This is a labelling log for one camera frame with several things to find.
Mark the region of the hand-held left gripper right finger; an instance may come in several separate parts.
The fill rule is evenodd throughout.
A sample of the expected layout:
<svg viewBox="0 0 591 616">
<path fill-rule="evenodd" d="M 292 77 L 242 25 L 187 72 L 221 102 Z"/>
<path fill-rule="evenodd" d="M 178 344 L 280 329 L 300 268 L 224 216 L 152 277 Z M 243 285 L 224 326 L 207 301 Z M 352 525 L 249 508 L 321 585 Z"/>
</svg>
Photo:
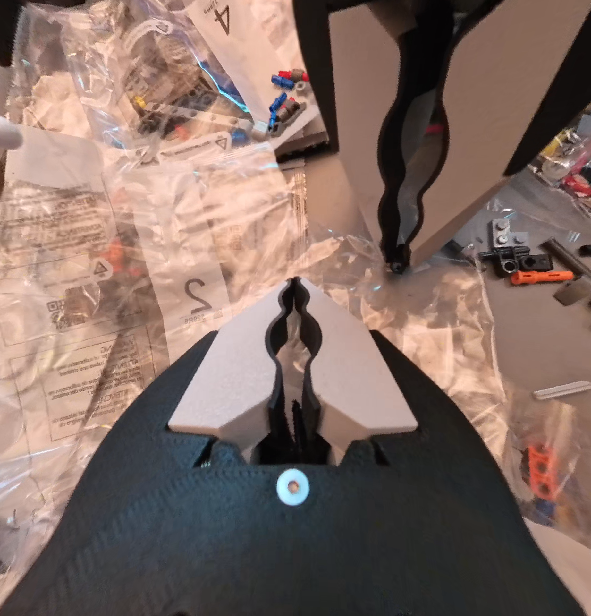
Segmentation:
<svg viewBox="0 0 591 616">
<path fill-rule="evenodd" d="M 343 457 L 354 441 L 414 431 L 418 422 L 368 327 L 306 278 L 298 279 L 297 307 L 317 431 L 331 456 Z"/>
</svg>

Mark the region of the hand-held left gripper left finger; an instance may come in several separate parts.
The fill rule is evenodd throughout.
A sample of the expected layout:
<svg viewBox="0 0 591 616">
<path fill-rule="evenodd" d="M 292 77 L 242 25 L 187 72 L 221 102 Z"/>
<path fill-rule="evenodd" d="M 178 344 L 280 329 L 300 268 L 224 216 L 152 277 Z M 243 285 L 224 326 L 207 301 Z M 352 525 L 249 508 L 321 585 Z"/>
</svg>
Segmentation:
<svg viewBox="0 0 591 616">
<path fill-rule="evenodd" d="M 291 442 L 278 351 L 288 340 L 290 278 L 220 328 L 168 421 L 173 432 L 252 450 L 270 436 Z"/>
</svg>

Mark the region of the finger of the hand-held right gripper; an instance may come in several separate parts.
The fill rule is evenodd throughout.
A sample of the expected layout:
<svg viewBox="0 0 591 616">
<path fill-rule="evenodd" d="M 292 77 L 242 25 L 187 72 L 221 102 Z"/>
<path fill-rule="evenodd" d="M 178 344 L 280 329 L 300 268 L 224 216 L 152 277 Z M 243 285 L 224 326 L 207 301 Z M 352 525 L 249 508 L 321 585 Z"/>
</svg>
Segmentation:
<svg viewBox="0 0 591 616">
<path fill-rule="evenodd" d="M 447 132 L 417 196 L 408 265 L 442 248 L 591 103 L 591 1 L 501 1 L 460 32 L 442 77 Z"/>
<path fill-rule="evenodd" d="M 399 38 L 411 29 L 406 4 L 361 4 L 329 17 L 337 112 L 338 179 L 345 181 L 350 222 L 380 242 L 378 205 L 384 182 L 378 141 L 384 119 L 398 93 Z"/>
</svg>

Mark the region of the clear bag tall white label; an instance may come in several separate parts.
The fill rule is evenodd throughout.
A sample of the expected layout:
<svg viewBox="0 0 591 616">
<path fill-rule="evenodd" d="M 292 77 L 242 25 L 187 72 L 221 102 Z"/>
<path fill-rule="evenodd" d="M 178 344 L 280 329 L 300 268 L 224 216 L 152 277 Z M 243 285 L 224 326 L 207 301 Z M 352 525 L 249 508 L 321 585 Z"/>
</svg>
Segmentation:
<svg viewBox="0 0 591 616">
<path fill-rule="evenodd" d="M 266 142 L 171 161 L 111 155 L 103 179 L 133 227 L 169 364 L 284 280 L 307 246 L 301 183 Z"/>
</svg>

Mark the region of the clear bag grey blue parts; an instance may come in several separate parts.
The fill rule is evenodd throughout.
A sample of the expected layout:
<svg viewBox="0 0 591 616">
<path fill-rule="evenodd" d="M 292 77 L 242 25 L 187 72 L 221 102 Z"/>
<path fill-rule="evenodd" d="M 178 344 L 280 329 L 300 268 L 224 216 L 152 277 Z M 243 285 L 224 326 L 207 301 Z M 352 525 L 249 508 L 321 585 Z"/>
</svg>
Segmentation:
<svg viewBox="0 0 591 616">
<path fill-rule="evenodd" d="M 220 145 L 274 149 L 320 116 L 306 69 L 295 77 L 251 1 L 87 1 L 73 42 L 83 53 L 84 105 L 109 145 L 179 153 Z"/>
</svg>

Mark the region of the numbered clear plastic bag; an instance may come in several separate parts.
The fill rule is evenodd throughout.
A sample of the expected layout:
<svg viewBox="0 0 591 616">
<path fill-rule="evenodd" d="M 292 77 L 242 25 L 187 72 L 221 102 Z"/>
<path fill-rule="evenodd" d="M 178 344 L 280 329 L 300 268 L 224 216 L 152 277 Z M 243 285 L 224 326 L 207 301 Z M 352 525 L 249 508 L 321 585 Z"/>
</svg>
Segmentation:
<svg viewBox="0 0 591 616">
<path fill-rule="evenodd" d="M 524 522 L 556 574 L 591 615 L 591 550 L 550 527 Z"/>
</svg>

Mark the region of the scattered loose lego pieces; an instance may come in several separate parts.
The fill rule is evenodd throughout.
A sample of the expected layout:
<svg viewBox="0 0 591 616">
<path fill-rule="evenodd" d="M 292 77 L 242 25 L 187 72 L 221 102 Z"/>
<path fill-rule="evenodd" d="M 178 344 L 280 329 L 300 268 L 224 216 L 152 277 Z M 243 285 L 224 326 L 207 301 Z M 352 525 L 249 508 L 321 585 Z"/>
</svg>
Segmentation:
<svg viewBox="0 0 591 616">
<path fill-rule="evenodd" d="M 479 253 L 502 372 L 538 400 L 591 394 L 591 245 L 526 230 L 509 214 L 489 223 Z"/>
</svg>

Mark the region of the small zip bag colourful parts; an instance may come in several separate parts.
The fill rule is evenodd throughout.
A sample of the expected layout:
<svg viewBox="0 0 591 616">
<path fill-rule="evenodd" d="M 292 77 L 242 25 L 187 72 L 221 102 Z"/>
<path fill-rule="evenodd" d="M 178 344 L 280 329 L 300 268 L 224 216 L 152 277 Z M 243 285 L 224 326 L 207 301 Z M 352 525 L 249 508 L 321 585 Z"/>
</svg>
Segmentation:
<svg viewBox="0 0 591 616">
<path fill-rule="evenodd" d="M 591 104 L 553 137 L 529 168 L 591 216 Z"/>
</svg>

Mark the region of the clear bag red black parts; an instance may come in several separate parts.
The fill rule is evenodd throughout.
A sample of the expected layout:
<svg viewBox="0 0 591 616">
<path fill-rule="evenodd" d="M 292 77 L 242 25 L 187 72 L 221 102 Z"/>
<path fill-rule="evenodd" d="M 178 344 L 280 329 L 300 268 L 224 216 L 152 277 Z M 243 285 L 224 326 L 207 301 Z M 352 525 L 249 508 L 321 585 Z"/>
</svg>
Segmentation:
<svg viewBox="0 0 591 616">
<path fill-rule="evenodd" d="M 138 239 L 89 183 L 0 195 L 0 453 L 107 426 L 153 379 Z"/>
</svg>

